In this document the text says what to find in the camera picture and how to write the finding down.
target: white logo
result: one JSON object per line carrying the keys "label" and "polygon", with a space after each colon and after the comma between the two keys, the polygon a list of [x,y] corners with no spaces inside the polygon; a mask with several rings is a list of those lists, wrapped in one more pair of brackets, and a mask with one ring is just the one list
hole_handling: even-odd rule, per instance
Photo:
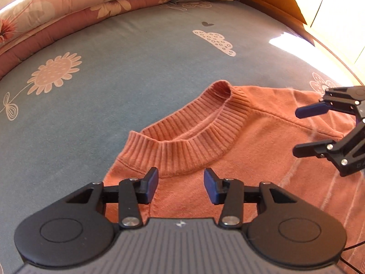
{"label": "white logo", "polygon": [[176,225],[177,225],[179,228],[182,228],[182,227],[186,226],[186,222],[185,222],[185,221],[180,220],[179,222],[177,222],[177,223],[176,223]]}

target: ribbed gray panel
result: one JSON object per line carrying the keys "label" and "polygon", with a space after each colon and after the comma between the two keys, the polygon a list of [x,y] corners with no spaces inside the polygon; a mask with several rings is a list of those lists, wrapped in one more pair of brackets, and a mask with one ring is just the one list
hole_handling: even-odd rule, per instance
{"label": "ribbed gray panel", "polygon": [[151,219],[120,234],[114,246],[90,264],[69,270],[23,266],[18,274],[343,274],[336,266],[313,271],[282,269],[254,253],[239,232],[213,219]]}

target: bed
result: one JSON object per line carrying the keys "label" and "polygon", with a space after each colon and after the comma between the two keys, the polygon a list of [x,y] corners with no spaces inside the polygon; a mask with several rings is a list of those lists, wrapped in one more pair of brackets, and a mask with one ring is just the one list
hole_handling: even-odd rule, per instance
{"label": "bed", "polygon": [[8,0],[0,10],[6,274],[21,265],[13,232],[23,218],[102,180],[130,130],[212,82],[319,96],[353,85],[293,30],[239,0],[69,1]]}

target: silver bolt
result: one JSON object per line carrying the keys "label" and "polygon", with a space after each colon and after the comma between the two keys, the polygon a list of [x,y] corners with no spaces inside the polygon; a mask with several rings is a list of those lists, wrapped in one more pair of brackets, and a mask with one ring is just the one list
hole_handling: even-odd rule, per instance
{"label": "silver bolt", "polygon": [[139,225],[139,219],[136,217],[126,217],[122,220],[122,224],[126,227],[135,227]]}
{"label": "silver bolt", "polygon": [[225,225],[238,225],[240,223],[240,219],[236,216],[225,216],[222,218],[222,223]]}

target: sweater sleeve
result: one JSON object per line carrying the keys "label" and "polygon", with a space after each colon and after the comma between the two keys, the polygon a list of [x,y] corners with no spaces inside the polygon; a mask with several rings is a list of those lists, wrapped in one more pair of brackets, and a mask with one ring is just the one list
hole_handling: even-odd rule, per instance
{"label": "sweater sleeve", "polygon": [[298,107],[318,102],[321,95],[317,92],[269,87],[237,87],[237,89],[247,95],[253,110],[266,112],[337,140],[344,137],[356,125],[354,116],[335,111],[304,119],[297,118],[295,110]]}

